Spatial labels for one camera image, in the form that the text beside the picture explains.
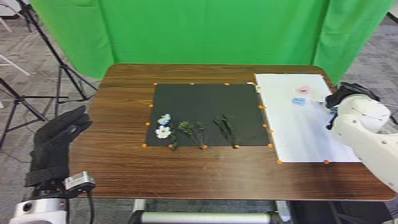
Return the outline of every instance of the wall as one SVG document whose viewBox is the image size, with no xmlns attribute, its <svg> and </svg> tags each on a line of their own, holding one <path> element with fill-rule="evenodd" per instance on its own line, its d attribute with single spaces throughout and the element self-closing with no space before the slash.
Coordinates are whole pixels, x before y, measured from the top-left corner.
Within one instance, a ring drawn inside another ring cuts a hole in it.
<svg viewBox="0 0 398 224">
<path fill-rule="evenodd" d="M 395 17 L 398 18 L 398 0 L 395 0 L 395 4 L 393 4 L 393 8 L 391 8 L 390 12 L 395 15 Z"/>
</svg>

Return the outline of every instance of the wooden table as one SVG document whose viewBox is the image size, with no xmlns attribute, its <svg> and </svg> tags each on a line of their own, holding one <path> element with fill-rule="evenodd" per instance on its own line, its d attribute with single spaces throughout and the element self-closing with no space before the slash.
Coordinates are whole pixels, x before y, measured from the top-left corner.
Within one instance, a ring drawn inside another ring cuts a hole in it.
<svg viewBox="0 0 398 224">
<path fill-rule="evenodd" d="M 100 198 L 386 201 L 395 192 L 361 163 L 283 163 L 267 147 L 146 147 L 153 83 L 247 83 L 255 73 L 324 74 L 313 66 L 114 65 L 72 147 L 72 173 L 88 170 Z"/>
</svg>

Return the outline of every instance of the white paper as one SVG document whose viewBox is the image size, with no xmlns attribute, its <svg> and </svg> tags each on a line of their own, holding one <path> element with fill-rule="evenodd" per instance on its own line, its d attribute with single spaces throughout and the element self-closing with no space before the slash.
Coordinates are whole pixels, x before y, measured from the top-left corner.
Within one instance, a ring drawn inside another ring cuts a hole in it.
<svg viewBox="0 0 398 224">
<path fill-rule="evenodd" d="M 256 80 L 279 160 L 359 162 L 350 147 L 338 142 L 326 128 L 333 115 L 320 103 L 331 95 L 322 75 L 258 74 Z M 308 93 L 299 92 L 304 86 Z M 306 98 L 306 104 L 297 105 L 294 98 Z"/>
</svg>

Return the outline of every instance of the tripod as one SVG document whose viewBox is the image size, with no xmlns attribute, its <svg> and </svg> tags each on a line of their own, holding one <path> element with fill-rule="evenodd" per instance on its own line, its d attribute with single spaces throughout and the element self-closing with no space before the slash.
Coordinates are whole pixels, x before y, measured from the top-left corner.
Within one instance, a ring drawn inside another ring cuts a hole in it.
<svg viewBox="0 0 398 224">
<path fill-rule="evenodd" d="M 59 116 L 59 104 L 63 104 L 63 103 L 66 103 L 66 102 L 73 102 L 73 101 L 77 101 L 77 102 L 84 102 L 84 101 L 88 101 L 88 100 L 91 99 L 91 97 L 93 97 L 93 96 L 88 97 L 86 92 L 84 92 L 84 85 L 79 86 L 79 83 L 77 83 L 75 78 L 77 78 L 77 79 L 89 85 L 89 87 L 91 87 L 95 90 L 96 90 L 96 87 L 95 87 L 95 85 L 89 83 L 89 81 L 84 79 L 84 77 L 80 76 L 80 74 L 77 73 L 77 71 L 72 69 L 70 65 L 64 63 L 64 61 L 63 61 L 63 59 L 61 59 L 61 56 L 59 56 L 59 53 L 57 53 L 57 51 L 56 51 L 52 42 L 50 42 L 50 40 L 48 40 L 47 34 L 45 34 L 45 32 L 43 32 L 40 23 L 38 23 L 38 21 L 36 21 L 36 18 L 34 18 L 34 16 L 32 16 L 31 11 L 29 11 L 29 6 L 27 6 L 24 0 L 16 0 L 16 1 L 18 1 L 20 5 L 22 5 L 22 11 L 24 11 L 24 15 L 25 15 L 25 17 L 27 17 L 27 19 L 29 19 L 29 23 L 34 24 L 36 30 L 38 30 L 40 35 L 41 35 L 41 39 L 43 39 L 43 41 L 45 41 L 45 43 L 47 43 L 47 46 L 48 46 L 48 48 L 50 48 L 54 57 L 56 57 L 57 62 L 59 62 L 57 98 L 56 98 L 56 116 Z M 61 101 L 61 100 L 59 100 L 61 98 L 64 98 L 64 97 L 61 97 L 63 73 L 66 73 L 66 76 L 68 76 L 68 78 L 70 78 L 70 80 L 72 80 L 72 84 L 73 84 L 73 86 L 75 86 L 75 88 L 77 88 L 77 91 L 79 91 L 79 94 L 80 94 L 80 97 L 82 97 L 82 99 L 79 99 L 79 100 L 68 100 L 68 101 Z"/>
<path fill-rule="evenodd" d="M 8 90 L 8 92 L 4 91 L 4 93 L 15 98 L 11 113 L 9 113 L 9 119 L 8 119 L 4 134 L 2 134 L 2 138 L 0 138 L 0 149 L 2 149 L 4 141 L 6 141 L 6 137 L 8 137 L 9 132 L 15 131 L 18 128 L 25 127 L 27 125 L 31 125 L 32 123 L 36 123 L 38 121 L 47 121 L 48 120 L 45 115 L 47 115 L 47 112 L 48 112 L 48 109 L 50 109 L 52 101 L 59 97 L 57 96 L 24 96 L 24 95 L 20 95 L 2 78 L 0 78 L 0 85 L 4 86 L 4 88 Z M 50 99 L 50 102 L 48 102 L 43 113 L 38 111 L 38 109 L 34 108 L 34 106 L 27 102 L 27 99 L 36 99 L 36 98 Z M 15 114 L 16 114 L 18 105 L 24 105 L 27 107 L 31 113 L 36 116 L 36 119 L 11 128 L 11 123 L 13 123 L 13 118 L 15 118 Z"/>
</svg>

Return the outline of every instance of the green backdrop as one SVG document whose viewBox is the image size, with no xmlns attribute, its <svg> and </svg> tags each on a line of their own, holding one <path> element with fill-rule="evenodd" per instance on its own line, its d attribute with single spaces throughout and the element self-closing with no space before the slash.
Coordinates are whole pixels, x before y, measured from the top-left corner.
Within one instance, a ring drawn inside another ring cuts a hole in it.
<svg viewBox="0 0 398 224">
<path fill-rule="evenodd" d="M 338 82 L 393 0 L 32 0 L 80 73 L 114 63 L 303 64 Z"/>
</svg>

